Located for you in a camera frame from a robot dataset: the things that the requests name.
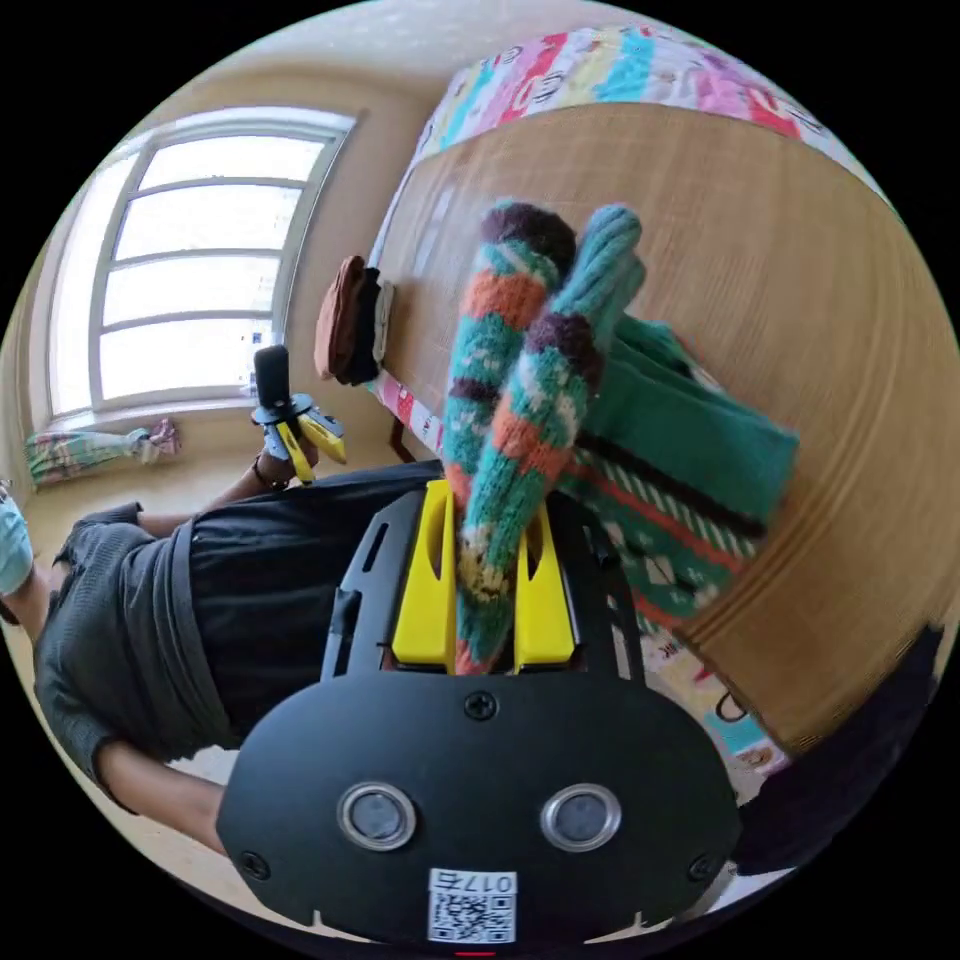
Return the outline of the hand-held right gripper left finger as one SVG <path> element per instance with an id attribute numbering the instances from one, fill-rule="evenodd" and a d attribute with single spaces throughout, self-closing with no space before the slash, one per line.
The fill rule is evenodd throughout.
<path id="1" fill-rule="evenodd" d="M 455 665 L 455 520 L 447 481 L 428 483 L 391 643 L 399 667 Z"/>

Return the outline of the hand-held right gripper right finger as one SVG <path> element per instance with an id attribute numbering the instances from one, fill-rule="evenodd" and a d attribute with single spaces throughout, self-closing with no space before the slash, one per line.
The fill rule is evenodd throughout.
<path id="1" fill-rule="evenodd" d="M 563 670 L 575 648 L 559 555 L 545 505 L 519 545 L 514 599 L 513 668 L 516 672 Z"/>

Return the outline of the person's left hand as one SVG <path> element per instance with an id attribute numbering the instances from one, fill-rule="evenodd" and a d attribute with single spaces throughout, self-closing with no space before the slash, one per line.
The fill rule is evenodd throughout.
<path id="1" fill-rule="evenodd" d="M 274 456 L 266 448 L 257 454 L 251 471 L 264 489 L 274 492 L 286 490 L 296 477 L 289 460 Z"/>

